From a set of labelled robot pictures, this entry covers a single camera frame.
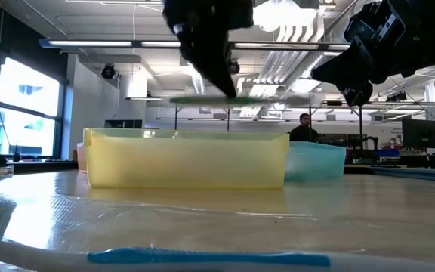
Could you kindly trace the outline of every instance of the blue strip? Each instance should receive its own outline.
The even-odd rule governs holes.
[[[95,264],[170,264],[234,262],[259,264],[285,264],[314,267],[330,267],[326,255],[307,255],[300,253],[206,253],[184,252],[164,249],[112,249],[106,252],[91,252],[87,259]]]

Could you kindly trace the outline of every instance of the person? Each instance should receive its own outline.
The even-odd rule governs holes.
[[[300,115],[300,125],[290,132],[290,141],[318,141],[319,135],[316,130],[310,128],[310,115],[303,113]]]

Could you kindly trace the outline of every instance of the desk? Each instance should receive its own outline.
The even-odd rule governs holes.
[[[69,171],[0,179],[0,197],[17,204],[6,238],[40,248],[304,250],[435,261],[434,181],[345,175],[283,190],[92,190],[85,174]]]

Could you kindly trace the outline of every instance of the glass window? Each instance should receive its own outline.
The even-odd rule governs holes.
[[[60,83],[7,58],[1,66],[0,101],[49,116],[58,112]]]
[[[0,154],[53,156],[54,120],[0,109]]]

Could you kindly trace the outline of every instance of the security camera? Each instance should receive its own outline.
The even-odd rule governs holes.
[[[102,77],[104,79],[114,79],[116,76],[117,72],[115,71],[115,64],[106,63],[102,70]]]
[[[239,64],[237,60],[231,60],[227,67],[231,75],[236,75],[239,73]]]

